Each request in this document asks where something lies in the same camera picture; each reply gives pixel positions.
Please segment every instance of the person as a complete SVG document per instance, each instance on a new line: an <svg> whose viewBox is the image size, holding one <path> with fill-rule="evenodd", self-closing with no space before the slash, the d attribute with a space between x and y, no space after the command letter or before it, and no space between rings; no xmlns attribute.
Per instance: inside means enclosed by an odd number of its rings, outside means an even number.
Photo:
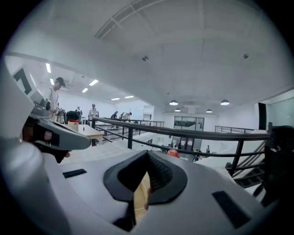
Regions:
<svg viewBox="0 0 294 235"><path fill-rule="evenodd" d="M77 109L75 111L79 114L79 117L81 117L83 115L83 112L82 112L82 110L80 110L79 106L77 107Z"/></svg>
<svg viewBox="0 0 294 235"><path fill-rule="evenodd" d="M49 117L53 120L57 120L57 107L58 107L58 94L57 91L61 87L66 87L66 84L63 80L63 78L58 77L56 78L54 85L52 88L49 88L45 94L44 94L44 99L48 99L51 102L50 110L49 110Z"/></svg>
<svg viewBox="0 0 294 235"><path fill-rule="evenodd" d="M79 106L77 107L77 109L75 110L75 112L78 113L78 115L79 115L79 123L82 124L81 123L81 118L82 118L83 112L82 112L82 110L80 110Z"/></svg>
<svg viewBox="0 0 294 235"><path fill-rule="evenodd" d="M96 110L95 104L92 104L92 108L89 111L89 114L88 114L89 121L92 121L93 117L96 117L96 118L99 117L99 112Z"/></svg>
<svg viewBox="0 0 294 235"><path fill-rule="evenodd" d="M207 145L207 148L206 148L206 153L210 153L210 148L209 148L209 145Z"/></svg>
<svg viewBox="0 0 294 235"><path fill-rule="evenodd" d="M118 111L116 111L113 115L111 115L111 118L117 118L117 114L118 114Z"/></svg>
<svg viewBox="0 0 294 235"><path fill-rule="evenodd" d="M118 118L117 114L118 114L118 111L116 111L113 115L111 115L110 118L115 118L115 119L117 119L117 118Z"/></svg>
<svg viewBox="0 0 294 235"><path fill-rule="evenodd" d="M131 115L132 115L131 112L123 112L123 113L119 116L119 118L120 118L120 119L129 119Z"/></svg>

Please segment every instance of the table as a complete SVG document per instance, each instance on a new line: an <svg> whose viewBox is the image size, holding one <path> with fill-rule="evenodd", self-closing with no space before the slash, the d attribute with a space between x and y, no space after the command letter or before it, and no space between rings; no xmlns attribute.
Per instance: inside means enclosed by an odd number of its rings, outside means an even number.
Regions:
<svg viewBox="0 0 294 235"><path fill-rule="evenodd" d="M99 144L102 145L104 131L98 131L88 125L79 124L79 131L80 134L83 134L89 137L92 140L92 146L95 146L95 139L99 140Z"/></svg>

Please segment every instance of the white ceiling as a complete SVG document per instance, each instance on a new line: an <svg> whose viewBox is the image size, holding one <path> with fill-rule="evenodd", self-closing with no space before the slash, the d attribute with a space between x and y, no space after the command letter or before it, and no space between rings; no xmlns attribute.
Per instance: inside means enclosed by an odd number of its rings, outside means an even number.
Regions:
<svg viewBox="0 0 294 235"><path fill-rule="evenodd" d="M75 93L81 96L87 96L95 100L103 100L111 103L120 103L127 101L138 100L137 98L125 99L126 96L132 94L120 91L112 86L98 82L93 86L89 86L89 83L94 79L99 80L99 78L89 78L81 73L76 73L69 69L65 69L56 65L51 65L51 73L47 72L46 65L44 62L33 61L30 59L6 56L5 61L10 73L14 73L20 66L25 65L31 72L37 86L39 87L52 87L50 78L55 80L58 77L62 77L66 82L66 88L62 87L62 90L66 92ZM82 93L84 88L88 88L85 93ZM117 101L111 101L113 98L120 98Z"/></svg>
<svg viewBox="0 0 294 235"><path fill-rule="evenodd" d="M294 85L293 61L287 61L283 39L249 0L63 0L51 1L44 17L56 25L80 27L83 34L118 46L126 59L140 63L142 77L130 79L143 84L148 78L166 112L174 111L168 103L176 99L178 107L217 114ZM112 27L105 30L108 24ZM142 61L143 56L149 61ZM119 78L105 79L115 86ZM79 87L88 83L76 80ZM136 85L137 94L144 90ZM221 106L223 99L230 105ZM151 97L143 100L157 106Z"/></svg>

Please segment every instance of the staircase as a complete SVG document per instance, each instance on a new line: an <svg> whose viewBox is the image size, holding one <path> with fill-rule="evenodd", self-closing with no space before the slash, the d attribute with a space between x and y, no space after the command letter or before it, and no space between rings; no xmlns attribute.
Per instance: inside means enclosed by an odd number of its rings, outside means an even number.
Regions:
<svg viewBox="0 0 294 235"><path fill-rule="evenodd" d="M244 177L238 178L238 179L234 179L234 180L241 187L243 187L243 188L249 188L251 186L261 184L263 182L264 173L265 173L265 166L262 165L262 166L253 168Z"/></svg>

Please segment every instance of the white robot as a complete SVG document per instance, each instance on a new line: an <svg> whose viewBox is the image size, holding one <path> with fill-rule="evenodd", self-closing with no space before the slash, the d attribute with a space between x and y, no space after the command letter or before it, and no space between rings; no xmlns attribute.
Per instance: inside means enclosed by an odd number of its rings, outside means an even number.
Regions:
<svg viewBox="0 0 294 235"><path fill-rule="evenodd" d="M58 165L67 151L90 140L47 118L50 102L29 71L13 77L2 64L0 169L14 214L29 218L29 231L45 234L248 234L267 216L251 195L215 170L152 151L133 151L94 162ZM30 142L20 136L33 130ZM44 132L53 133L50 141ZM151 179L149 209L139 224L133 193Z"/></svg>

